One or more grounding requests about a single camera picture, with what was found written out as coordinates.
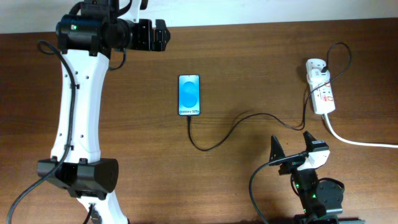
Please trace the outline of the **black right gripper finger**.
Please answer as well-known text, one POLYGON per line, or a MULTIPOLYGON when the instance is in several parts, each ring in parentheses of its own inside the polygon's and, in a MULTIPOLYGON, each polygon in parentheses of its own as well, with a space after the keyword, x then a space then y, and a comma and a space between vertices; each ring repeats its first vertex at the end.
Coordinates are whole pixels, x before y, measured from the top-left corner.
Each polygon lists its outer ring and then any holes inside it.
POLYGON ((274 162, 280 159, 285 158, 285 154, 283 151, 278 138, 275 135, 271 136, 271 152, 269 157, 269 162, 274 162))
POLYGON ((309 131, 305 131, 303 136, 306 144, 306 152, 317 152, 322 150, 322 141, 316 140, 309 131))

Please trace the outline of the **blue Galaxy S25+ smartphone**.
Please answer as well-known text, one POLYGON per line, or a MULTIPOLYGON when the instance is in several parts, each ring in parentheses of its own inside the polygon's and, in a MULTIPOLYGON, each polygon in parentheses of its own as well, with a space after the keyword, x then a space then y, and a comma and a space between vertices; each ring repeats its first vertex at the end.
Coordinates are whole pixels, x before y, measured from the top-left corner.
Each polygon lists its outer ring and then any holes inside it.
POLYGON ((178 114, 180 116, 200 114, 199 75, 180 75, 178 77, 178 114))

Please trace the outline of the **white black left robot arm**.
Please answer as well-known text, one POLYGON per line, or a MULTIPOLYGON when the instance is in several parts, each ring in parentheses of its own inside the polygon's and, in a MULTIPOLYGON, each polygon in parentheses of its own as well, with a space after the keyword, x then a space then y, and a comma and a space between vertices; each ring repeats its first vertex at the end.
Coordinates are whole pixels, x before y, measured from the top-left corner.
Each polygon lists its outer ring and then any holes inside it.
POLYGON ((170 32, 162 19, 141 19, 146 1, 76 3, 56 26, 62 63, 58 134, 37 173, 66 190, 94 223, 127 223, 117 197, 119 164, 101 156, 98 124, 101 93, 113 50, 164 51, 170 32))

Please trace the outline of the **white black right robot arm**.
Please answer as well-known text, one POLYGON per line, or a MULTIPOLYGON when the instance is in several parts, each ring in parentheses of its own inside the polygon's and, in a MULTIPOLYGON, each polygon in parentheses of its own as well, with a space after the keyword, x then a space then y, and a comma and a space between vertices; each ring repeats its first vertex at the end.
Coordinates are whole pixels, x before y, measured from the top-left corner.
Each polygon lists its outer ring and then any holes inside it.
POLYGON ((326 164, 330 155, 325 141, 315 139, 308 131, 303 134, 306 149, 286 156, 275 135, 271 136, 269 162, 279 166, 279 175, 290 175, 292 187, 300 199, 304 214, 294 216, 295 223, 338 223, 343 213, 345 186, 331 178, 318 178, 316 170, 326 164))

